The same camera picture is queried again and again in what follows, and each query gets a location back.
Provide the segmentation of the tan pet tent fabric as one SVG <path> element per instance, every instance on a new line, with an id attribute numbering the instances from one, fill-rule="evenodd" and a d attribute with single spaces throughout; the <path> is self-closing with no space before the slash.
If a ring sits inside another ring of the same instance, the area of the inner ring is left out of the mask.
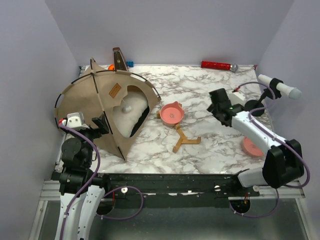
<path id="1" fill-rule="evenodd" d="M 54 105 L 55 122 L 67 114 L 83 113 L 85 123 L 91 125 L 92 118 L 104 115 L 109 133 L 95 140 L 97 147 L 123 160 L 139 135 L 139 127 L 129 137 L 123 136 L 113 117 L 114 107 L 120 106 L 129 91 L 144 94 L 150 111 L 161 100 L 154 85 L 144 77 L 130 71 L 107 70 L 91 58 L 83 75 L 71 82 L 58 96 Z"/>

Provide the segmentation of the wooden stand frame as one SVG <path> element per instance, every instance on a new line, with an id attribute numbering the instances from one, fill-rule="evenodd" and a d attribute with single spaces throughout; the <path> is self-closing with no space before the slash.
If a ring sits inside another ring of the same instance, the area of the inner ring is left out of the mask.
<path id="1" fill-rule="evenodd" d="M 179 148 L 181 147 L 181 145 L 197 145 L 201 143 L 202 138 L 200 136 L 198 136 L 196 139 L 188 139 L 187 136 L 184 134 L 183 130 L 181 129 L 180 126 L 180 122 L 183 120 L 185 112 L 182 110 L 174 110 L 172 113 L 179 113 L 178 115 L 180 116 L 179 122 L 176 124 L 173 123 L 167 123 L 165 122 L 165 119 L 162 117 L 161 115 L 161 111 L 157 110 L 156 111 L 156 117 L 158 119 L 161 119 L 162 123 L 167 126 L 167 127 L 172 127 L 174 128 L 177 133 L 179 134 L 179 140 L 177 141 L 177 143 L 175 144 L 175 146 L 172 148 L 172 151 L 176 154 L 179 150 Z"/>

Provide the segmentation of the pink cat-ear pet bowl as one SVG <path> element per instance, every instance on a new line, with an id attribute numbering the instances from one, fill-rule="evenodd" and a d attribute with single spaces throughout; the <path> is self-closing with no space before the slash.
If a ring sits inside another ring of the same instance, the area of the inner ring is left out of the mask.
<path id="1" fill-rule="evenodd" d="M 178 101 L 164 105 L 159 112 L 162 123 L 168 127 L 174 127 L 179 124 L 183 120 L 184 115 L 185 111 Z"/>

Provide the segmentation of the white fluffy pillow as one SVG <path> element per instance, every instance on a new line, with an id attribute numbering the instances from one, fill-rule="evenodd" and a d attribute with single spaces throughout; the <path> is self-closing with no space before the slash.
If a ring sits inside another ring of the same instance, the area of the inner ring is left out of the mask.
<path id="1" fill-rule="evenodd" d="M 118 131 L 126 138 L 135 134 L 135 126 L 143 114 L 149 112 L 148 100 L 141 91 L 129 91 L 120 105 L 112 110 L 113 121 Z"/>

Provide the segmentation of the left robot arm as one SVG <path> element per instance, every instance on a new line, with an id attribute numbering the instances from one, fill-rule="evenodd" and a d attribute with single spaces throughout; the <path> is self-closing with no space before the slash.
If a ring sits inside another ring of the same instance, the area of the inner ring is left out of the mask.
<path id="1" fill-rule="evenodd" d="M 108 177 L 90 169 L 101 163 L 94 139 L 109 133 L 104 115 L 92 118 L 96 128 L 87 125 L 81 112 L 69 113 L 58 126 L 72 137 L 61 146 L 62 172 L 59 177 L 60 212 L 55 239 L 87 240 L 98 206 L 111 191 Z"/>

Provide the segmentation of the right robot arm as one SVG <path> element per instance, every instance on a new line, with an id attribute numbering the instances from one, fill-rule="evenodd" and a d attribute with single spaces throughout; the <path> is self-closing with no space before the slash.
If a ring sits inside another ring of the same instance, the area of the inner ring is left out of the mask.
<path id="1" fill-rule="evenodd" d="M 234 195 L 241 196 L 253 186 L 277 189 L 304 175 L 302 148 L 297 140 L 287 140 L 270 131 L 241 104 L 232 105 L 224 88 L 211 91 L 209 95 L 211 104 L 207 111 L 223 126 L 234 128 L 249 138 L 265 155 L 263 167 L 242 171 L 230 183 Z"/>

